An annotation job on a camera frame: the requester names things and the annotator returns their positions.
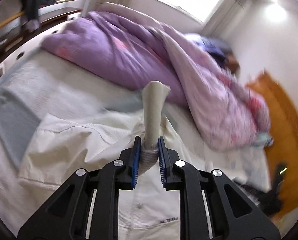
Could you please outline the wooden headboard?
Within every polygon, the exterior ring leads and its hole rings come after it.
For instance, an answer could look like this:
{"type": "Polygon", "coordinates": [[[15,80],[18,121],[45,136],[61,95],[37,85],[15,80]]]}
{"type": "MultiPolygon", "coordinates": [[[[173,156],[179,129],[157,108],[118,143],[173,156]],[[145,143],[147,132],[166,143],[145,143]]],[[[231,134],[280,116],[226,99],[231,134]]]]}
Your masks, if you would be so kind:
{"type": "Polygon", "coordinates": [[[265,152],[271,180],[278,163],[287,166],[280,193],[283,207],[276,215],[281,218],[298,207],[298,112],[286,91],[268,72],[259,74],[247,87],[262,95],[269,107],[274,142],[265,152]]]}

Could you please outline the white knit sweater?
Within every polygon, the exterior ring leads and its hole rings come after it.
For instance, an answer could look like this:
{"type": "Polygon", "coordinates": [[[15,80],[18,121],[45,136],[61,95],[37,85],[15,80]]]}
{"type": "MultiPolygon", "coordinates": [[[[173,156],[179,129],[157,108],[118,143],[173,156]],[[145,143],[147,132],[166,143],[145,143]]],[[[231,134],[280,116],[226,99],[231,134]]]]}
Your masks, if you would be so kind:
{"type": "MultiPolygon", "coordinates": [[[[46,115],[22,159],[20,184],[44,202],[79,168],[93,171],[116,160],[144,135],[149,118],[142,110],[105,111],[76,121],[46,115]]],[[[179,193],[164,190],[158,162],[145,154],[135,190],[120,192],[119,239],[178,239],[179,215],[179,193]]]]}

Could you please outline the purple floral quilt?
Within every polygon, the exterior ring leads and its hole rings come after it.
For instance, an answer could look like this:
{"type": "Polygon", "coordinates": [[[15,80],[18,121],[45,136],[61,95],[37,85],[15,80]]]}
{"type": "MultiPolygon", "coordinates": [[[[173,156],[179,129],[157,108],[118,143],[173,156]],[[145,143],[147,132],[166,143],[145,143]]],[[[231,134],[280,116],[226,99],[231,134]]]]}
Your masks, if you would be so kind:
{"type": "Polygon", "coordinates": [[[152,81],[187,107],[203,140],[216,150],[257,144],[270,133],[265,99],[170,25],[120,4],[103,3],[77,18],[42,48],[122,87],[152,81]]]}

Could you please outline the white bed sheet mattress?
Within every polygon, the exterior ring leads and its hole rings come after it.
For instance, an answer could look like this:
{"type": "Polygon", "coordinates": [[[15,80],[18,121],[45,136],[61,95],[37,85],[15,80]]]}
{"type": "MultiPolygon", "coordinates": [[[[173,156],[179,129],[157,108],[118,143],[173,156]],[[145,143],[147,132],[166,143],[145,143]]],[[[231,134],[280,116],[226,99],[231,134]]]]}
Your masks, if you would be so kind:
{"type": "MultiPolygon", "coordinates": [[[[38,51],[18,63],[0,78],[0,87],[15,93],[41,120],[48,114],[73,121],[96,116],[105,112],[101,110],[103,106],[134,94],[46,51],[38,51]]],[[[177,128],[174,130],[162,116],[160,133],[166,146],[177,151],[180,159],[203,171],[219,168],[230,179],[239,178],[269,191],[263,149],[214,152],[201,139],[188,110],[169,103],[165,107],[177,128]]],[[[0,218],[15,235],[44,203],[20,184],[19,172],[0,141],[0,218]]]]}

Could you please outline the grey zip hoodie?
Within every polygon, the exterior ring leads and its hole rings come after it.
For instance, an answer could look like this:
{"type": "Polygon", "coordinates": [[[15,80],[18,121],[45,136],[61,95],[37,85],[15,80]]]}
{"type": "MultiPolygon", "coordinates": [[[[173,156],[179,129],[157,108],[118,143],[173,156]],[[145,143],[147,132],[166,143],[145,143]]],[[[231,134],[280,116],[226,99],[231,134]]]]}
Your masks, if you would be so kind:
{"type": "Polygon", "coordinates": [[[0,141],[16,169],[41,119],[7,88],[0,87],[0,141]]]}

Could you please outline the blue bedding pile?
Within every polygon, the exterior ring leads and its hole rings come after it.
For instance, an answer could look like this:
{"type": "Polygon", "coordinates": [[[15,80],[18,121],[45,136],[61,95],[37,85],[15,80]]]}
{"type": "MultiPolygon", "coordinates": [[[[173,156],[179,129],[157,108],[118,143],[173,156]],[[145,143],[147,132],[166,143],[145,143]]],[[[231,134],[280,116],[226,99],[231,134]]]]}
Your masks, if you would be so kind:
{"type": "Polygon", "coordinates": [[[196,33],[188,33],[184,36],[199,46],[199,48],[209,53],[221,68],[230,71],[231,74],[236,74],[239,70],[239,63],[229,44],[224,40],[205,37],[196,33]]]}

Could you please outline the white tv cabinet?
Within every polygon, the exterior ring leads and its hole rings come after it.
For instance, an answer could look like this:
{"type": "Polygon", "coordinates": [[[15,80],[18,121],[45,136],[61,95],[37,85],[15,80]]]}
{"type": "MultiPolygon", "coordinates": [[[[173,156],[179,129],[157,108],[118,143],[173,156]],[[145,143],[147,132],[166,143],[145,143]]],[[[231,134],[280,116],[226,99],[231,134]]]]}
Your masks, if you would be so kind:
{"type": "Polygon", "coordinates": [[[41,40],[49,34],[55,34],[69,20],[79,17],[81,9],[64,7],[41,15],[40,28],[32,33],[15,27],[0,37],[0,76],[11,68],[17,60],[40,46],[41,40]]]}

